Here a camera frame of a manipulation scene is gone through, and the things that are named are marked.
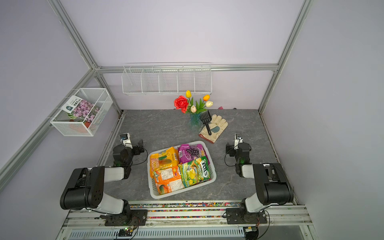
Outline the yellow orange candy bag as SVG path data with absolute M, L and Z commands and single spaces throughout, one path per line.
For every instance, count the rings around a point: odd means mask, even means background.
M 168 169 L 177 166 L 179 163 L 179 152 L 174 147 L 151 154 L 150 176 L 153 179 L 155 171 Z

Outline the green Fox's candy bag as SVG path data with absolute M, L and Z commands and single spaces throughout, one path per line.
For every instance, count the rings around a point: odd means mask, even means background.
M 207 157 L 201 157 L 178 166 L 185 188 L 211 180 L 211 172 Z

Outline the white plastic perforated basket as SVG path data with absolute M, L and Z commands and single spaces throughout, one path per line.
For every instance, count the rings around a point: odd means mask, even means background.
M 154 199 L 203 187 L 216 179 L 213 160 L 202 141 L 154 151 L 148 157 L 148 182 Z

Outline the orange Fox's candy bag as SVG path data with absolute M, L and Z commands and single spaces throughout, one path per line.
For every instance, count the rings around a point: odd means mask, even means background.
M 154 171 L 154 180 L 160 195 L 185 188 L 179 166 Z

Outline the purple candy bag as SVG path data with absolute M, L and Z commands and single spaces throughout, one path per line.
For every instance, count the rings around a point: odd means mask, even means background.
M 201 157 L 206 157 L 206 151 L 201 144 L 183 144 L 178 148 L 180 164 L 188 163 Z

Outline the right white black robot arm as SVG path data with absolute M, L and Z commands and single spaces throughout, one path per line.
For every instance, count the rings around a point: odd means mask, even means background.
M 248 143 L 226 144 L 226 155 L 234 157 L 236 173 L 241 178 L 253 179 L 256 192 L 242 200 L 244 214 L 261 213 L 271 206 L 294 201 L 294 191 L 280 163 L 250 162 L 251 146 Z

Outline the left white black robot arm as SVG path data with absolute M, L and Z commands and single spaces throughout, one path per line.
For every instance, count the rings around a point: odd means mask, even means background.
M 145 152 L 143 140 L 137 145 L 122 138 L 121 144 L 113 148 L 114 164 L 111 167 L 77 168 L 61 195 L 63 210 L 88 209 L 101 214 L 131 216 L 128 201 L 104 193 L 105 183 L 128 179 L 134 156 Z

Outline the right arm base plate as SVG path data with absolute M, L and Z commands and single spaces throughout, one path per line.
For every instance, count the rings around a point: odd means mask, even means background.
M 241 208 L 226 209 L 225 217 L 228 225 L 259 225 L 268 223 L 265 212 L 249 213 Z

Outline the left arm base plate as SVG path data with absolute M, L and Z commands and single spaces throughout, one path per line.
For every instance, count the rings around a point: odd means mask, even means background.
M 127 213 L 119 215 L 101 215 L 100 218 L 105 220 L 105 226 L 144 226 L 147 221 L 147 210 L 130 210 Z

